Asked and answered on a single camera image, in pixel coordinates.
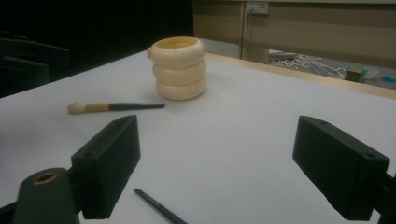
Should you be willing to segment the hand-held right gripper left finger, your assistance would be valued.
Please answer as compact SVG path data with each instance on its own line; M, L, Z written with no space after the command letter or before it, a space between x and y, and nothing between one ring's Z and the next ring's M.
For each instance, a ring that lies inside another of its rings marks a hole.
M111 216L139 160L136 115L111 121L71 157L71 180L86 219Z

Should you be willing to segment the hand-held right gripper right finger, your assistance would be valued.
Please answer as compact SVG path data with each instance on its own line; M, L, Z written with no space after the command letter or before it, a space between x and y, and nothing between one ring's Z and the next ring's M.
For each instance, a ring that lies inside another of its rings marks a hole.
M298 119L292 158L347 220L390 219L389 158L327 121Z

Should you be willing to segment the large cream-tipped makeup brush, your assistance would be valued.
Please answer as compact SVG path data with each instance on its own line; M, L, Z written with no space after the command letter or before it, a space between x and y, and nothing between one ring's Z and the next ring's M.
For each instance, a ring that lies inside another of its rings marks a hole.
M164 108L165 104L141 104L141 103L114 103L114 104L85 104L82 102L73 102L67 106L69 114L82 114L92 112L105 112L105 111L129 111L129 110L142 110L142 109L157 109Z

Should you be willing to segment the thin dark-handled makeup brush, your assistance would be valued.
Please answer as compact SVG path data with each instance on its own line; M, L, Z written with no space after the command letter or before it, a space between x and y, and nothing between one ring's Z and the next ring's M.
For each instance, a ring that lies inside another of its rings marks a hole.
M188 224L182 218L174 214L172 211L164 207L162 204L158 203L155 199L150 197L142 189L134 189L134 193L140 197L144 202L146 202L153 210L159 213L163 218L165 218L170 224Z

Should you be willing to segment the cream ringed brush holder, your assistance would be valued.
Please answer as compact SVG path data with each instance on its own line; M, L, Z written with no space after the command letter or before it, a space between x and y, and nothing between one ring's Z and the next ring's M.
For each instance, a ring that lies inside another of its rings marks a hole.
M194 37L157 41L148 48L156 90L165 99L190 100L206 90L205 45Z

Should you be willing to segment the small green box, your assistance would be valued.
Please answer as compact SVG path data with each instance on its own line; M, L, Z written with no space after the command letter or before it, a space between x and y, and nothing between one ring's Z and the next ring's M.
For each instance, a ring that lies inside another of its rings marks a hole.
M364 67L349 66L346 69L345 80L360 82L365 78L366 74L367 74L367 69Z

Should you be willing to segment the white table sheet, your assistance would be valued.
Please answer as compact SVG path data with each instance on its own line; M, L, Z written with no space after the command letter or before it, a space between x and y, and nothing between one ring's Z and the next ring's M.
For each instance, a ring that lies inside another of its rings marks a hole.
M298 118L322 119L389 157L396 100L206 60L207 88L184 102L155 90L145 53L0 99L0 207L23 179L71 156L116 118L71 115L84 103L154 102L137 112L141 159L108 220L162 224L142 189L190 224L375 224L343 219L292 158Z

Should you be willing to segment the dark chair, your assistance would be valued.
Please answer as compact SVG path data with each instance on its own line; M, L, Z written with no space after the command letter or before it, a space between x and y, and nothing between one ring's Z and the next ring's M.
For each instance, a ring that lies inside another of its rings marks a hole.
M69 51L0 31L0 98L48 84L51 65L69 65Z

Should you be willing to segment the beige wooden desk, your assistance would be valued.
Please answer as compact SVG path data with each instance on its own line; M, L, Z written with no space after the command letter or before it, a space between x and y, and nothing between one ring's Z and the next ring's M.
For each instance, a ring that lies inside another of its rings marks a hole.
M247 2L267 2L266 15ZM197 37L265 62L271 49L396 68L396 0L192 0Z

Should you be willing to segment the white wall socket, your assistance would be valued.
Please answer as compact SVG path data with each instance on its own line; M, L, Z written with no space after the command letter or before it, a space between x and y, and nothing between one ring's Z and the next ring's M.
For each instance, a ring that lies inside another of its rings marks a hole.
M247 12L249 14L266 15L269 11L267 2L247 2Z

